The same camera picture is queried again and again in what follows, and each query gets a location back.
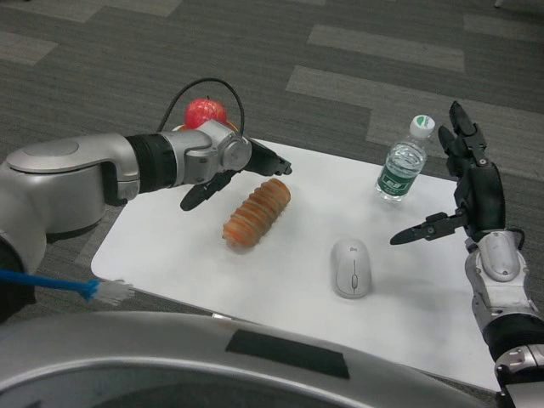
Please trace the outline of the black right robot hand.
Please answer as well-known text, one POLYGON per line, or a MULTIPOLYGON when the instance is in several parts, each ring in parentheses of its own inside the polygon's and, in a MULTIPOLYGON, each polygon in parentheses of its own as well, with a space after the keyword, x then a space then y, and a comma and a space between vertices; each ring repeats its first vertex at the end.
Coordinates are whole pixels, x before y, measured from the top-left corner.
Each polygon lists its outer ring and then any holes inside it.
POLYGON ((464 228, 467 236, 479 241, 506 226, 506 203, 499 170, 485 154, 487 144, 479 125, 458 102, 449 110, 452 129, 439 128, 439 141, 447 155, 446 166, 456 178, 453 215, 439 212, 422 224, 405 229, 390 239, 393 246, 413 241, 433 241, 464 228))

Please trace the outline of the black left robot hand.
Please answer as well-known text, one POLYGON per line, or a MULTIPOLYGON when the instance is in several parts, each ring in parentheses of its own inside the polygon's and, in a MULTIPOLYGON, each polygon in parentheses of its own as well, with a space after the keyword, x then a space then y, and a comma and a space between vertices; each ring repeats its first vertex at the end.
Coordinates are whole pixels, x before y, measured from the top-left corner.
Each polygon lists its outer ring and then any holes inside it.
POLYGON ((266 177, 290 175, 292 173, 292 164, 289 161, 253 139, 250 140, 250 144, 252 147, 251 158, 241 170, 227 170, 216 173, 210 181, 193 186, 180 202, 180 208, 186 212, 195 209, 226 187, 237 173, 246 171, 266 177))

